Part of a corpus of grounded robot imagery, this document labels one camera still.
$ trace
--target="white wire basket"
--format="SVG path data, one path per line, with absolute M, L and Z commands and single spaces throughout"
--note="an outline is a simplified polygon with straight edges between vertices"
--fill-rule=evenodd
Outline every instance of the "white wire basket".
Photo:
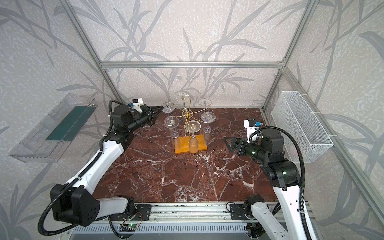
M 272 110 L 277 127 L 287 131 L 298 143 L 304 162 L 313 162 L 333 146 L 333 142 L 307 102 L 297 91 L 282 91 Z M 290 161 L 299 158 L 292 141 L 285 135 L 284 146 Z

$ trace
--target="metal bracket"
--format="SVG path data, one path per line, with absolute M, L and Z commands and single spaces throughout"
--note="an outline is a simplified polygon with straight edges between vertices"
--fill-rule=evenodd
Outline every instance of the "metal bracket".
M 148 221 L 149 216 L 151 215 L 151 204 L 136 204 L 137 211 L 141 213 L 137 213 L 131 221 Z M 111 216 L 112 221 L 123 221 L 126 218 L 126 214 L 114 214 Z
M 245 216 L 243 204 L 229 204 L 229 211 L 232 220 L 249 220 Z

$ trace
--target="wooden base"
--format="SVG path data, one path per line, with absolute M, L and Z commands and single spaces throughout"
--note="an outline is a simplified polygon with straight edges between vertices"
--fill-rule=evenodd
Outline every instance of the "wooden base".
M 199 151 L 207 150 L 207 145 L 205 144 L 205 139 L 202 134 L 195 135 L 197 141 L 199 142 Z M 180 148 L 175 149 L 176 154 L 189 152 L 189 136 L 180 137 Z

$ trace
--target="wine glass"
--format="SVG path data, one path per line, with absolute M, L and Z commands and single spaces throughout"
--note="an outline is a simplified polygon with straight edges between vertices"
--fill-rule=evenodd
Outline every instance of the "wine glass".
M 170 133 L 171 139 L 172 139 L 172 145 L 175 149 L 180 148 L 180 138 L 179 133 L 176 131 L 176 127 L 179 125 L 179 119 L 174 116 L 167 117 L 164 120 L 164 126 L 167 129 L 172 129 L 172 132 Z
M 177 95 L 176 100 L 180 103 L 183 103 L 183 111 L 187 111 L 187 107 L 185 106 L 185 103 L 190 100 L 190 97 L 186 93 L 180 93 Z
M 212 101 L 209 100 L 208 98 L 202 98 L 199 100 L 199 105 L 202 106 L 204 108 L 204 110 L 206 108 L 209 108 L 209 106 L 211 106 L 212 104 Z
M 167 113 L 167 117 L 169 117 L 169 114 L 175 110 L 175 106 L 170 102 L 162 103 L 161 106 L 163 106 L 163 113 Z
M 197 153 L 199 150 L 199 142 L 195 137 L 195 133 L 198 132 L 201 128 L 201 125 L 198 121 L 191 120 L 185 124 L 185 130 L 192 133 L 192 137 L 189 140 L 189 152 Z
M 203 137 L 205 139 L 205 144 L 208 144 L 210 134 L 212 132 L 212 128 L 209 126 L 209 124 L 216 120 L 216 115 L 213 112 L 204 112 L 201 114 L 201 120 L 205 122 L 207 125 L 203 129 Z

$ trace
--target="gray wall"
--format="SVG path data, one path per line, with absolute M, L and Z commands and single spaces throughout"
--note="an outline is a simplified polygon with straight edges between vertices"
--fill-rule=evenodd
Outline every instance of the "gray wall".
M 102 61 L 281 61 L 307 0 L 71 0 Z M 262 106 L 275 69 L 108 69 L 126 101 Z
M 384 196 L 384 2 L 327 2 L 316 7 L 288 67 Z M 291 90 L 283 86 L 284 78 L 279 90 Z M 325 239 L 384 239 L 332 150 L 306 164 L 306 176 Z
M 37 232 L 49 190 L 88 161 L 109 125 L 110 90 L 57 1 L 0 1 L 0 239 L 52 239 Z M 8 156 L 68 93 L 99 106 L 57 163 Z M 45 227 L 58 229 L 49 213 Z

